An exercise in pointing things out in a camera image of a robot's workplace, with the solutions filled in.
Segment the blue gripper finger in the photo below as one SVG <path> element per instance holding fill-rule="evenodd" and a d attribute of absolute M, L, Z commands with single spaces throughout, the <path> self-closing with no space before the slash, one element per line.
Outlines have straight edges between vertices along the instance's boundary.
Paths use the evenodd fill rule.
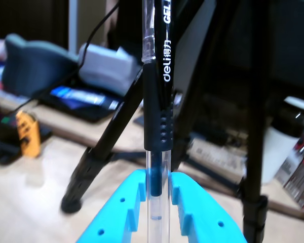
<path fill-rule="evenodd" d="M 146 172 L 132 172 L 117 188 L 77 242 L 130 242 L 138 230 L 141 202 L 146 201 Z"/>
<path fill-rule="evenodd" d="M 187 174 L 171 173 L 171 196 L 181 235 L 189 242 L 246 242 L 232 217 Z"/>

